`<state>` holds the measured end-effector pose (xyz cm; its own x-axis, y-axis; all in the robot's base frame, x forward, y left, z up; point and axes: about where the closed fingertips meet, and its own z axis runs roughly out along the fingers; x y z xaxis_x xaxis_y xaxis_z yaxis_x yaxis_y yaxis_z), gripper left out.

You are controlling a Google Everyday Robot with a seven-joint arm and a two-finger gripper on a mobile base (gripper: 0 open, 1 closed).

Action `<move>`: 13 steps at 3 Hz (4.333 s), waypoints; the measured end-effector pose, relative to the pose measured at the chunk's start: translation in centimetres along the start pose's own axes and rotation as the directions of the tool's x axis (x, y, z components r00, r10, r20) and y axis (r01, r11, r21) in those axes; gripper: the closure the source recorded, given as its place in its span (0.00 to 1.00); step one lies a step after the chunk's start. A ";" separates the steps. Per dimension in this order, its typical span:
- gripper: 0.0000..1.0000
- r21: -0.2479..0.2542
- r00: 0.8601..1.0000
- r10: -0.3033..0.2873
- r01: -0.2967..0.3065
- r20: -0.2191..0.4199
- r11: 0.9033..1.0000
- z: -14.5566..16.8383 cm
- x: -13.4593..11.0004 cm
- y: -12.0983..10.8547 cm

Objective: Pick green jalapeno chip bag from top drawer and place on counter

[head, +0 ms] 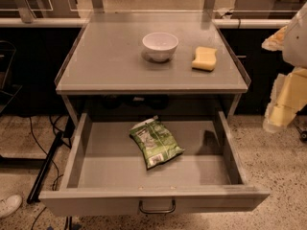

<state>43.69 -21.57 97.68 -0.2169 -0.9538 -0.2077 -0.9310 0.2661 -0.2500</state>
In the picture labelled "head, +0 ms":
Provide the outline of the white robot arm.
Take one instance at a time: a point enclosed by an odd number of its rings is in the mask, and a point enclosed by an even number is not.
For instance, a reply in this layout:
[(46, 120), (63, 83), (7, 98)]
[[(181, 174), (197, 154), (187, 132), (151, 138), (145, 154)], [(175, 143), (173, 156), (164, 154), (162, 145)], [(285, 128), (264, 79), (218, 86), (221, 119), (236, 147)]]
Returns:
[(288, 75), (277, 75), (265, 112), (263, 129), (276, 133), (285, 129), (307, 105), (307, 4), (287, 26), (268, 37), (262, 48), (281, 51), (283, 60), (294, 67)]

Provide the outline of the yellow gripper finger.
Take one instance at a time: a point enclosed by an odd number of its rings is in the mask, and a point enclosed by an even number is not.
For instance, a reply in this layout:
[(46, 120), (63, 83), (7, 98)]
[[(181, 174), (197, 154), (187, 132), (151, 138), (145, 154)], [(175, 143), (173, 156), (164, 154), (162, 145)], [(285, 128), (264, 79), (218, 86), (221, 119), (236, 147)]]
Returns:
[(266, 38), (262, 43), (262, 48), (268, 51), (282, 51), (284, 48), (284, 35), (287, 27), (284, 26), (276, 33)]
[(306, 105), (307, 70), (296, 67), (288, 75), (278, 74), (265, 112), (263, 129), (269, 133), (282, 131)]

